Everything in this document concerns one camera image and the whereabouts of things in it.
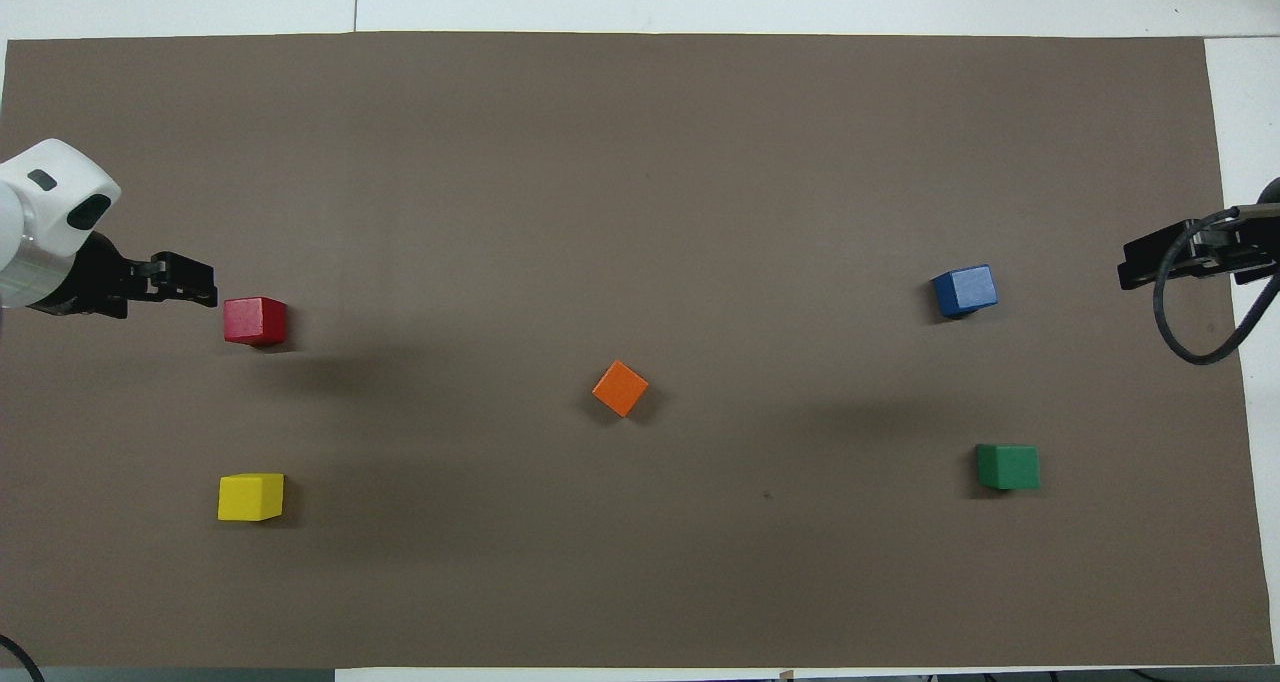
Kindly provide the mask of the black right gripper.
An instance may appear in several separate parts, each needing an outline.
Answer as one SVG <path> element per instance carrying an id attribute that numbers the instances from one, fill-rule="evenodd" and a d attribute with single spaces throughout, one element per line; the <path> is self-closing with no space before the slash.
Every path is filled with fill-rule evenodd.
<path id="1" fill-rule="evenodd" d="M 1192 220 L 1175 221 L 1123 244 L 1123 261 L 1117 264 L 1120 289 L 1135 290 L 1153 284 L 1164 255 L 1192 225 Z M 1275 275 L 1279 264 L 1279 180 L 1265 186 L 1254 203 L 1234 205 L 1217 214 L 1213 221 L 1206 220 L 1202 230 L 1192 237 L 1190 246 L 1192 257 L 1181 252 L 1175 255 L 1167 280 L 1188 276 L 1188 266 L 1192 266 L 1190 276 L 1231 275 L 1236 285 Z"/>

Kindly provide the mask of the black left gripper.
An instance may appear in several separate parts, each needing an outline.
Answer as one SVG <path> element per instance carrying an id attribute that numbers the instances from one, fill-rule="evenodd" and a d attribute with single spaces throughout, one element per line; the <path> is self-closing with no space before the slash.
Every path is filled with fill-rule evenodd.
<path id="1" fill-rule="evenodd" d="M 152 255 L 152 262 L 133 261 L 120 255 L 106 235 L 91 232 L 64 280 L 29 307 L 50 316 L 127 319 L 132 299 L 148 299 L 150 273 L 157 302 L 178 299 L 206 308 L 219 305 L 214 267 L 207 264 L 174 252 Z"/>

